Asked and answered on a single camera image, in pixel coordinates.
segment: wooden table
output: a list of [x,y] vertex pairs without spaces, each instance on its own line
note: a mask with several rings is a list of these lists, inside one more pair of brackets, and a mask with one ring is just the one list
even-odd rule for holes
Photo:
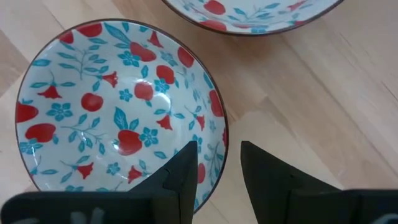
[[220,88],[231,147],[195,223],[255,223],[239,163],[243,139],[339,188],[398,187],[397,8],[396,0],[349,0],[299,29],[250,38],[203,30],[160,0],[0,0],[0,202],[34,190],[14,132],[22,74],[62,30],[104,17],[176,36]]

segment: bowl rim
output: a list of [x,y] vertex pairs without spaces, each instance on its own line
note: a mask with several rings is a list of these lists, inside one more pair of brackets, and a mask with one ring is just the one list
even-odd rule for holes
[[[109,22],[109,21],[111,21],[111,22],[130,22],[130,23],[137,24],[137,25],[140,25],[140,26],[145,26],[145,27],[148,27],[148,28],[150,28],[150,29],[152,29],[152,30],[154,30],[154,31],[156,31],[156,32],[159,32],[159,33],[165,35],[166,37],[170,38],[171,40],[173,40],[174,42],[176,42],[178,45],[180,45],[181,47],[183,47],[187,52],[189,52],[189,53],[192,55],[192,57],[199,63],[199,65],[200,65],[200,66],[204,69],[204,71],[208,74],[208,76],[209,76],[211,82],[212,82],[213,85],[214,85],[214,88],[215,88],[215,90],[216,90],[216,92],[217,92],[217,94],[218,94],[218,98],[220,99],[220,103],[221,103],[221,106],[222,106],[222,108],[223,108],[223,113],[224,113],[225,133],[226,133],[226,141],[225,141],[225,142],[226,142],[226,145],[225,145],[224,161],[223,161],[223,165],[221,166],[221,169],[220,169],[220,174],[219,174],[219,176],[218,176],[218,178],[217,178],[217,180],[216,180],[216,182],[215,182],[215,184],[214,184],[212,190],[210,191],[209,195],[207,196],[206,200],[204,200],[204,201],[197,207],[197,209],[194,210],[193,213],[196,214],[196,212],[199,211],[199,209],[201,209],[202,206],[203,206],[204,204],[206,204],[207,201],[210,199],[211,195],[213,194],[213,192],[214,192],[215,189],[217,188],[217,185],[218,185],[218,183],[219,183],[219,181],[220,181],[220,179],[221,179],[221,177],[222,177],[222,175],[223,175],[223,172],[224,172],[224,168],[225,168],[225,165],[226,165],[226,160],[227,160],[227,158],[228,158],[228,151],[229,151],[229,150],[228,150],[228,149],[229,149],[229,126],[228,126],[228,117],[227,117],[227,113],[226,113],[226,109],[225,109],[225,104],[224,104],[223,98],[222,98],[222,96],[221,96],[220,90],[219,90],[219,88],[218,88],[218,86],[217,86],[215,80],[213,79],[213,76],[211,75],[211,73],[210,73],[209,70],[207,69],[207,67],[205,67],[204,63],[199,59],[199,57],[198,57],[195,53],[193,53],[193,51],[192,51],[190,48],[188,48],[184,43],[182,43],[180,40],[178,40],[178,39],[177,39],[176,37],[174,37],[173,35],[171,35],[171,34],[169,34],[168,32],[162,30],[161,28],[158,28],[158,27],[156,27],[156,26],[147,24],[147,23],[145,23],[145,22],[139,22],[139,21],[136,21],[136,20],[133,20],[133,19],[123,19],[123,18],[95,19],[95,20],[86,21],[86,22],[83,22],[83,23],[81,23],[81,24],[78,24],[78,25],[75,25],[75,26],[73,26],[73,27],[70,27],[70,28],[68,28],[68,29],[65,29],[64,31],[62,31],[61,33],[59,33],[59,34],[57,34],[55,37],[53,37],[51,40],[49,40],[49,41],[47,42],[47,44],[45,44],[45,45],[39,50],[39,52],[36,54],[36,56],[31,60],[29,66],[27,67],[27,70],[25,71],[24,77],[23,77],[22,80],[21,80],[21,84],[19,85],[18,94],[17,94],[17,97],[16,97],[16,105],[17,105],[18,102],[19,102],[19,95],[20,95],[21,90],[22,90],[22,84],[24,83],[24,80],[25,80],[25,78],[26,78],[26,76],[27,76],[27,73],[28,73],[28,71],[30,70],[30,68],[31,68],[31,66],[32,66],[32,64],[33,64],[33,62],[34,62],[34,60],[36,60],[36,58],[37,58],[37,57],[38,57],[38,56],[51,44],[51,43],[53,43],[53,41],[57,40],[57,39],[58,39],[60,36],[62,36],[63,34],[66,34],[67,32],[70,32],[70,31],[72,31],[72,30],[74,30],[74,29],[76,29],[76,28],[78,28],[78,27],[81,27],[81,26],[84,26],[84,25],[87,25],[87,24],[91,24],[91,23],[95,23],[95,22]],[[15,127],[15,134],[16,134],[16,140],[17,140],[17,145],[18,145],[18,152],[19,152],[19,155],[20,155],[20,157],[21,157],[22,162],[24,163],[24,167],[25,167],[25,169],[26,169],[26,171],[27,171],[27,173],[28,173],[28,175],[29,175],[29,169],[28,169],[27,166],[26,166],[25,160],[24,160],[24,158],[23,158],[23,156],[22,156],[22,153],[21,153],[21,150],[20,150],[20,148],[19,148],[19,138],[18,138],[18,131],[17,131],[17,116],[16,116],[16,114],[17,114],[17,109],[15,109],[15,112],[14,112],[14,117],[15,117],[15,120],[14,120],[15,126],[14,126],[14,127]],[[34,186],[36,187],[36,189],[37,189],[38,191],[42,191],[42,190],[37,186],[35,180],[32,178],[31,175],[29,175],[29,178],[31,179],[31,181],[32,181],[32,183],[34,184]]]
[[325,14],[327,14],[328,12],[330,12],[332,9],[334,9],[335,7],[337,7],[338,5],[340,5],[344,0],[337,0],[337,2],[333,3],[331,6],[329,6],[328,8],[326,8],[325,10],[323,10],[322,12],[314,15],[311,18],[308,18],[307,20],[301,21],[301,23],[296,24],[296,25],[292,25],[289,27],[285,27],[285,28],[281,28],[281,29],[276,29],[276,30],[272,30],[269,32],[265,32],[265,33],[260,33],[260,34],[252,34],[252,33],[244,33],[244,32],[236,32],[236,31],[223,31],[223,30],[218,30],[218,29],[214,29],[212,27],[208,27],[205,26],[203,24],[200,24],[199,22],[193,20],[191,17],[186,16],[184,13],[182,13],[181,11],[179,11],[176,7],[173,6],[173,4],[170,3],[169,0],[162,0],[162,2],[168,7],[170,8],[173,12],[175,12],[177,15],[179,15],[180,17],[182,17],[183,19],[185,19],[186,21],[204,28],[206,30],[210,30],[213,32],[217,32],[219,34],[224,34],[224,35],[232,35],[232,36],[242,36],[242,37],[261,37],[261,36],[268,36],[268,35],[272,35],[272,34],[281,34],[283,32],[286,31],[290,31],[290,30],[294,30],[298,27],[304,26],[316,19],[319,19],[320,17],[324,16]]

